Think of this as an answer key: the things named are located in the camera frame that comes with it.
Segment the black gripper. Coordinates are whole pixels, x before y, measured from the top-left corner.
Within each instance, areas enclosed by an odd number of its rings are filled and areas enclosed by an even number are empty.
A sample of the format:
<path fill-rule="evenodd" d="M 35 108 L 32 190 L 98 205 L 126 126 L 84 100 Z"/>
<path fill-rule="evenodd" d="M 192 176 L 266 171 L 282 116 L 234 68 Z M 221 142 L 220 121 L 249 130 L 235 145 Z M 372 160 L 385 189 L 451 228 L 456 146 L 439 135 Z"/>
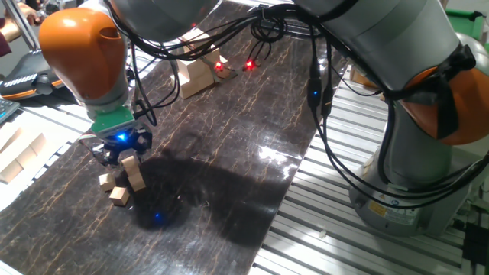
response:
<path fill-rule="evenodd" d="M 97 161 L 107 166 L 118 166 L 120 153 L 135 150 L 139 160 L 152 148 L 152 132 L 146 125 L 110 128 L 101 132 L 104 148 L 97 151 Z"/>

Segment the person's bare hand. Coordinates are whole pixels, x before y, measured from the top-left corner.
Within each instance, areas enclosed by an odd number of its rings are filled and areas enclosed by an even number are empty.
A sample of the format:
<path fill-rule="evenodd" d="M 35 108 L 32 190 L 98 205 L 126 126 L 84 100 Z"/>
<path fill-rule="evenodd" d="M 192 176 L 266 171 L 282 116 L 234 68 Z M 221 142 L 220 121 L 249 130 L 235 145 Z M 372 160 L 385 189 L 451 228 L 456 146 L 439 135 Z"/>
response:
<path fill-rule="evenodd" d="M 42 23 L 43 19 L 37 15 L 37 11 L 32 7 L 23 2 L 17 3 L 17 6 L 30 25 L 38 26 Z"/>

